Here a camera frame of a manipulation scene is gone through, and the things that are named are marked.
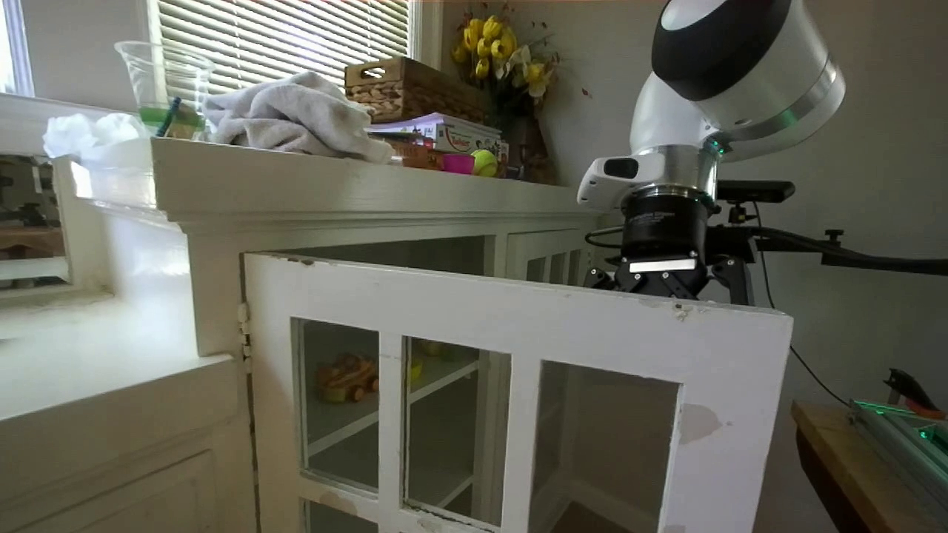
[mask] white cloth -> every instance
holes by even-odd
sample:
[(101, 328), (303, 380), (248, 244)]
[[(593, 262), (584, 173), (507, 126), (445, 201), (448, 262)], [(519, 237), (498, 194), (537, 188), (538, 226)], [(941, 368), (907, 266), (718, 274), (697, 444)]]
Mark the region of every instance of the white cloth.
[(392, 163), (392, 145), (371, 140), (364, 106), (321, 75), (297, 75), (233, 94), (207, 99), (214, 142)]

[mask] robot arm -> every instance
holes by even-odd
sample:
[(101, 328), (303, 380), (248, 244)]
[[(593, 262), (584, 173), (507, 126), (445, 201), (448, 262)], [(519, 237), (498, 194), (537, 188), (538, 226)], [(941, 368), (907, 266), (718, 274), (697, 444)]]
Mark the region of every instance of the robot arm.
[(632, 154), (595, 160), (581, 204), (618, 207), (632, 274), (697, 269), (722, 160), (778, 151), (841, 106), (803, 0), (670, 0), (632, 123)]

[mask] cabinet shelf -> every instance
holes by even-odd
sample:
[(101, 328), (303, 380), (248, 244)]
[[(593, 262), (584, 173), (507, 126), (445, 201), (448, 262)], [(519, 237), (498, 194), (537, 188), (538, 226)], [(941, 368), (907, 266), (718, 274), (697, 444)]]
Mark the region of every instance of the cabinet shelf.
[[(478, 358), (467, 356), (435, 356), (423, 358), (423, 376), (418, 388), (409, 395), (409, 402), (418, 402), (466, 376), (478, 373)], [(307, 410), (307, 435), (321, 435), (307, 442), (307, 457), (325, 454), (329, 448), (338, 448), (340, 442), (371, 431), (380, 423), (380, 396), (371, 396), (364, 402), (313, 402), (318, 410)]]

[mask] window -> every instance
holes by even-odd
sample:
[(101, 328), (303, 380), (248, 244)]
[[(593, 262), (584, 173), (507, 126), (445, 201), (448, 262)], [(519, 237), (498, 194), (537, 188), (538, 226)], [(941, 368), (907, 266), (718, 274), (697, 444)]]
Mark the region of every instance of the window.
[(0, 91), (32, 94), (21, 0), (0, 0)]
[(421, 0), (322, 3), (189, 3), (158, 0), (155, 43), (183, 44), (214, 60), (210, 94), (298, 72), (340, 87), (343, 66), (418, 56)]

